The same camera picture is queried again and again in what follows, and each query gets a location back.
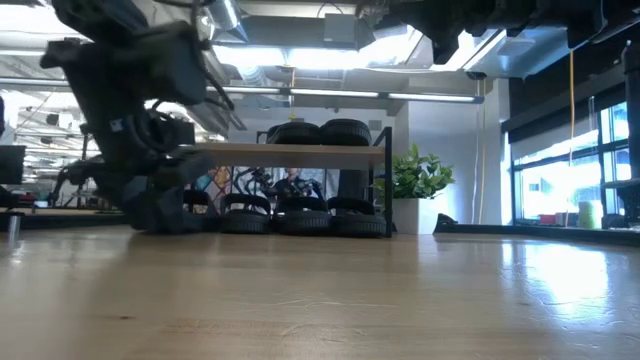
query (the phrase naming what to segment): fluorescent light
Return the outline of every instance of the fluorescent light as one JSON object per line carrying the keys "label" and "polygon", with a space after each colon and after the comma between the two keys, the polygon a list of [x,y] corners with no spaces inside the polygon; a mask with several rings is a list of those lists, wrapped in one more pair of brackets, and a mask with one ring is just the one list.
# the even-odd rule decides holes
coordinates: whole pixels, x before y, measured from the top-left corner
{"label": "fluorescent light", "polygon": [[3,49],[3,50],[0,50],[0,55],[6,55],[6,56],[42,56],[42,55],[44,55],[44,50]]}
{"label": "fluorescent light", "polygon": [[469,61],[462,67],[465,71],[469,71],[475,64],[480,61],[483,57],[485,57],[489,51],[493,50],[505,37],[507,37],[507,31],[502,30],[498,35],[496,35],[493,40],[491,40],[487,45],[485,45],[482,50],[477,52]]}
{"label": "fluorescent light", "polygon": [[403,94],[390,93],[389,99],[393,100],[415,100],[415,101],[441,101],[441,102],[476,102],[474,96],[458,96],[458,95],[436,95],[436,94]]}
{"label": "fluorescent light", "polygon": [[279,94],[278,88],[262,88],[262,87],[250,87],[250,86],[225,86],[224,91],[229,94]]}
{"label": "fluorescent light", "polygon": [[284,65],[282,50],[269,47],[214,46],[218,60],[234,66],[278,66]]}
{"label": "fluorescent light", "polygon": [[349,70],[364,68],[367,61],[355,50],[293,49],[287,65],[309,70]]}
{"label": "fluorescent light", "polygon": [[[53,154],[60,154],[60,155],[70,155],[70,156],[81,156],[82,155],[82,150],[76,150],[76,149],[55,149],[55,148],[30,148],[27,147],[27,152],[28,153],[34,153],[34,154],[47,154],[47,155],[53,155]],[[100,155],[101,152],[99,150],[87,150],[87,156],[95,156],[95,155]]]}
{"label": "fluorescent light", "polygon": [[319,95],[377,98],[378,93],[373,91],[346,91],[346,90],[316,90],[316,89],[291,89],[291,95]]}

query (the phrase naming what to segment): window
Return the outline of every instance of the window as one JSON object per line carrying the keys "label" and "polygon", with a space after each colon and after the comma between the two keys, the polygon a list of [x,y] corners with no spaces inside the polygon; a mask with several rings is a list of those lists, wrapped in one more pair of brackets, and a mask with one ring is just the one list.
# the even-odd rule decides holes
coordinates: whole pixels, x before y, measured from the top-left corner
{"label": "window", "polygon": [[516,165],[524,165],[528,163],[532,163],[534,161],[539,161],[542,159],[560,156],[563,154],[568,154],[571,147],[573,147],[573,151],[587,149],[593,146],[598,145],[598,130],[591,130],[586,134],[582,134],[573,138],[573,140],[568,139],[553,146],[546,148],[544,150],[540,150],[533,154],[524,156],[518,160],[516,160]]}
{"label": "window", "polygon": [[539,219],[540,215],[578,212],[578,204],[600,202],[600,164],[592,155],[573,161],[559,161],[523,169],[519,172],[520,204],[524,219]]}
{"label": "window", "polygon": [[602,121],[602,142],[604,144],[629,138],[627,103],[602,110],[600,118]]}
{"label": "window", "polygon": [[[604,190],[601,184],[631,178],[627,104],[602,110],[597,119],[598,123],[583,122],[577,131],[579,135],[573,139],[567,139],[568,128],[557,128],[521,143],[520,157],[514,159],[517,220],[555,225],[558,220],[556,216],[554,221],[553,215],[567,210],[577,213],[581,202],[591,202],[607,214],[624,215],[616,191]],[[602,131],[602,145],[598,145],[600,130],[594,127]],[[570,150],[573,150],[571,167]]]}

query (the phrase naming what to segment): shelf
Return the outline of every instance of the shelf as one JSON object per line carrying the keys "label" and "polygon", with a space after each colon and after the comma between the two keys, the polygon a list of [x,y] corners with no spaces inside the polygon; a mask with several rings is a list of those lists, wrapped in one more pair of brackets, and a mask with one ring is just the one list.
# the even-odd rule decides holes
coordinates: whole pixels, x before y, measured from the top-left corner
{"label": "shelf", "polygon": [[384,163],[384,148],[372,146],[201,143],[217,166],[368,170]]}

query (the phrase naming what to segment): table surface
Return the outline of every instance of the table surface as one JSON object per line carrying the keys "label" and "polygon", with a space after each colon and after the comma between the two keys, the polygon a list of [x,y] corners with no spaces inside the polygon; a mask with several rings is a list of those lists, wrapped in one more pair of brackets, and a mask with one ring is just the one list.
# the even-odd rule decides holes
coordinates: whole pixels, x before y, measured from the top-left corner
{"label": "table surface", "polygon": [[219,166],[367,170],[384,163],[384,147],[200,143]]}
{"label": "table surface", "polygon": [[637,359],[640,251],[126,227],[0,242],[3,360]]}

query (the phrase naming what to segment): white wall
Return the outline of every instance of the white wall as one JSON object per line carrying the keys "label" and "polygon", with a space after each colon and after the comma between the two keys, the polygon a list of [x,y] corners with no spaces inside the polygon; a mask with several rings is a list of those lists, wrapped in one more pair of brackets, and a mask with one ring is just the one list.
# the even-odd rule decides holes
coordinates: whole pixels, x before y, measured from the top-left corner
{"label": "white wall", "polygon": [[[439,155],[443,164],[454,166],[453,177],[456,183],[443,191],[441,196],[445,200],[440,201],[447,205],[444,210],[448,210],[448,214],[461,224],[470,224],[472,220],[475,224],[496,225],[510,221],[510,157],[506,157],[507,167],[504,168],[505,144],[500,131],[500,123],[509,117],[508,105],[508,83],[506,80],[496,80],[483,105],[486,124],[484,133],[478,133],[482,128],[482,106],[441,103],[409,105],[410,143],[415,142],[421,153]],[[476,151],[477,135],[480,136],[480,141]],[[479,222],[481,202],[482,219]]]}
{"label": "white wall", "polygon": [[0,137],[0,145],[11,145],[15,139],[14,129],[18,126],[18,106],[15,99],[10,93],[0,93],[4,100],[4,121],[5,130],[2,137]]}
{"label": "white wall", "polygon": [[475,161],[475,134],[433,135],[411,132],[410,140],[420,148],[421,154],[436,154],[444,165],[453,165],[455,184],[447,186],[440,197],[441,211],[461,224],[471,223],[473,177]]}

